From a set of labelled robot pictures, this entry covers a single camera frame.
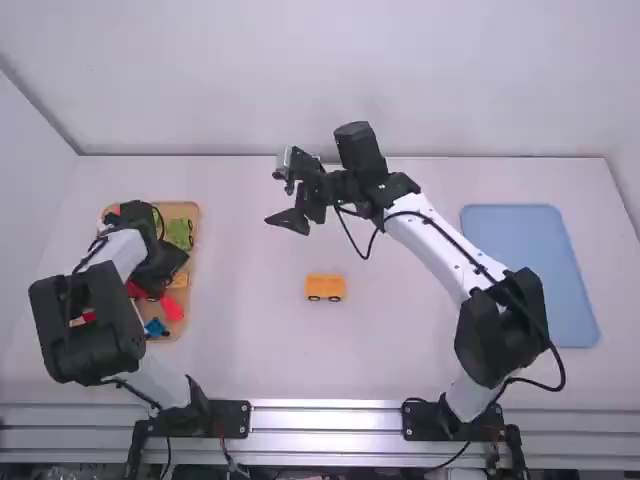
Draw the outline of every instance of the wooden tray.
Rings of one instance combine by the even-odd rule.
[[[156,337],[151,338],[151,342],[174,342],[180,338],[182,332],[187,327],[189,321],[189,297],[191,294],[191,281],[193,278],[193,269],[195,267],[195,253],[198,245],[198,228],[200,224],[200,208],[198,204],[194,202],[152,202],[153,205],[158,207],[162,218],[164,218],[165,224],[169,225],[169,222],[175,218],[188,218],[193,224],[193,248],[189,252],[189,260],[185,263],[178,273],[174,277],[174,283],[169,285],[167,295],[171,295],[176,302],[180,304],[184,311],[184,317],[177,322],[168,322],[165,318],[164,312],[158,302],[150,302],[148,300],[137,300],[136,307],[140,312],[145,324],[151,321],[153,317],[158,317],[162,324],[169,330],[170,336],[168,337]],[[109,212],[115,212],[118,210],[119,204],[114,203],[109,205],[103,210],[103,215]],[[187,285],[184,285],[183,280],[185,275],[187,276]]]

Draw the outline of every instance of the black clamp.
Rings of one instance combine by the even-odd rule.
[[[507,425],[505,427],[504,442],[511,451],[511,470],[513,475],[519,479],[527,479],[528,469],[522,452],[522,437],[517,425]]]
[[[520,429],[517,425],[505,425],[504,430],[499,433],[499,439],[504,441],[505,445],[511,452],[511,468],[509,470],[499,470],[498,462],[500,461],[500,453],[498,452],[497,443],[492,443],[492,452],[487,457],[485,471],[487,478],[490,480],[502,480],[505,478],[528,480],[529,470],[522,452],[522,437]]]

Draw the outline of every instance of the yellow toy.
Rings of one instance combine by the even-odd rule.
[[[304,294],[313,302],[323,298],[330,302],[339,302],[344,298],[344,292],[345,281],[342,275],[322,275],[320,273],[307,275]]]

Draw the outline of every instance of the white table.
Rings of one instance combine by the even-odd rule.
[[[360,260],[331,214],[308,238],[262,219],[291,206],[271,180],[273,157],[90,157],[75,172],[41,259],[38,278],[77,262],[105,205],[132,198],[193,200],[202,210],[190,325],[153,345],[211,397],[248,398],[252,432],[229,442],[237,459],[261,464],[435,465],[459,445],[407,443],[398,408],[435,399],[458,367],[457,312],[444,289],[389,238]],[[562,213],[601,339],[562,350],[569,380],[560,394],[513,386],[501,400],[521,426],[532,467],[640,468],[640,244],[603,159],[390,159],[458,224],[470,203],[549,203]],[[353,220],[366,244],[373,226]],[[304,277],[339,272],[340,304],[304,299]],[[410,278],[414,288],[404,289]],[[0,338],[0,461],[120,462],[144,409],[108,387],[57,385],[47,377],[33,319]],[[555,383],[545,354],[524,372]],[[100,426],[99,429],[87,428]],[[214,440],[174,440],[177,463],[221,463]],[[165,459],[151,440],[148,461]],[[457,463],[480,466],[482,446]]]

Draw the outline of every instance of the cable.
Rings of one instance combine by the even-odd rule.
[[[165,224],[164,224],[164,218],[162,217],[162,214],[160,213],[160,209],[158,209],[158,207],[156,207],[155,205],[151,205],[151,209],[156,212],[156,214],[158,215],[158,220],[160,220],[160,236],[158,237],[158,240],[164,240],[164,234],[166,232],[166,228],[165,228]]]
[[[351,210],[347,210],[341,207],[334,207],[334,210],[336,211],[336,215],[338,215],[338,220],[340,220],[340,223],[342,224],[342,228],[344,229],[344,232],[347,234],[347,237],[349,238],[349,241],[351,242],[351,245],[353,246],[353,248],[356,250],[356,252],[358,253],[361,259],[369,260],[369,257],[371,256],[371,249],[373,248],[373,242],[376,239],[378,232],[380,232],[380,229],[376,228],[373,231],[373,234],[371,235],[371,239],[369,239],[369,245],[367,246],[367,253],[363,254],[358,248],[358,246],[356,245],[355,240],[351,236],[351,232],[347,228],[347,224],[344,223],[344,219],[342,218],[341,212],[342,213],[348,212],[349,215],[354,215],[354,216],[357,216],[357,215],[355,215],[355,212],[352,212]]]
[[[149,405],[151,405],[153,408],[155,408],[159,412],[163,410],[162,405],[160,405],[160,402],[149,397],[146,393],[141,392],[137,388],[132,387],[128,382],[126,382],[125,380],[122,380],[121,378],[110,378],[109,380],[103,380],[100,382],[100,385],[109,385],[109,384],[114,384],[118,388],[124,388],[128,392],[138,397],[140,400],[147,402]]]
[[[167,439],[167,465],[160,474],[160,480],[164,480],[164,477],[169,472],[169,467],[171,466],[171,438],[169,437],[169,435],[167,435],[165,438]]]
[[[451,457],[449,460],[447,460],[446,462],[442,462],[441,464],[436,465],[435,467],[425,468],[423,470],[423,472],[424,473],[432,473],[432,472],[435,472],[436,470],[440,470],[441,468],[448,467],[453,462],[455,462],[458,458],[460,458],[464,452],[467,451],[467,448],[469,448],[469,445],[471,445],[471,441],[468,441],[467,443],[465,443],[462,446],[462,448],[460,450],[458,450],[458,452],[453,457]]]
[[[100,385],[110,385],[110,384],[116,385],[117,388],[124,388],[128,392],[130,392],[133,395],[135,395],[136,397],[138,397],[140,400],[143,400],[143,401],[147,402],[153,408],[158,410],[158,412],[162,412],[163,411],[163,408],[162,408],[162,405],[160,405],[160,402],[158,402],[157,400],[154,400],[153,398],[148,396],[146,393],[141,392],[137,388],[132,387],[131,385],[129,385],[129,383],[127,383],[126,381],[124,381],[124,380],[122,380],[120,378],[111,378],[109,380],[103,380],[103,381],[100,382]],[[169,468],[171,467],[171,456],[172,456],[172,454],[171,454],[171,437],[169,436],[168,428],[167,428],[167,436],[165,438],[167,440],[167,464],[164,467],[164,469],[162,470],[162,473],[160,474],[160,480],[164,480],[164,477],[167,475],[167,473],[169,472]]]

